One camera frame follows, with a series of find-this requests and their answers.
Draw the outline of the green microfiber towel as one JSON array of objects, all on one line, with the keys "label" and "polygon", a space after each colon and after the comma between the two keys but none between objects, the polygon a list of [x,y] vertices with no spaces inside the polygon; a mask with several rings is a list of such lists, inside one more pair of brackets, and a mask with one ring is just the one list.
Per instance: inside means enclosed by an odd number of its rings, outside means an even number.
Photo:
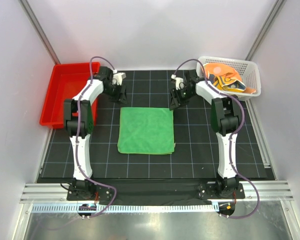
[{"label": "green microfiber towel", "polygon": [[161,107],[121,108],[117,149],[121,154],[172,154],[174,112]]}]

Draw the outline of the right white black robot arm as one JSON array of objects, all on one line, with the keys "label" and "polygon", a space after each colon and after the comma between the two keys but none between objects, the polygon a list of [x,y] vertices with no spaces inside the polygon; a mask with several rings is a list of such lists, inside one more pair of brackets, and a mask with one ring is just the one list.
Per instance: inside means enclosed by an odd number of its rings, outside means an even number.
[{"label": "right white black robot arm", "polygon": [[190,98],[202,97],[210,106],[210,125],[218,141],[219,164],[215,181],[215,194],[231,198],[239,189],[239,174],[236,166],[236,140],[243,125],[243,108],[237,98],[222,93],[205,77],[187,71],[185,78],[172,74],[175,87],[170,90],[169,109],[187,105]]}]

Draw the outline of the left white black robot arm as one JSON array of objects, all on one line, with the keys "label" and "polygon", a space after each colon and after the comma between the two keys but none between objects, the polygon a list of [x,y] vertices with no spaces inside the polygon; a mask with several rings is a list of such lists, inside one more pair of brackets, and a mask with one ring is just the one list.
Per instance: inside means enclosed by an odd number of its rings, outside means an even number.
[{"label": "left white black robot arm", "polygon": [[126,104],[125,78],[124,72],[101,66],[76,96],[64,101],[64,128],[72,145],[74,162],[73,178],[67,189],[68,201],[92,200],[97,194],[90,161],[90,138],[95,125],[92,104],[101,94],[109,96],[114,103]]}]

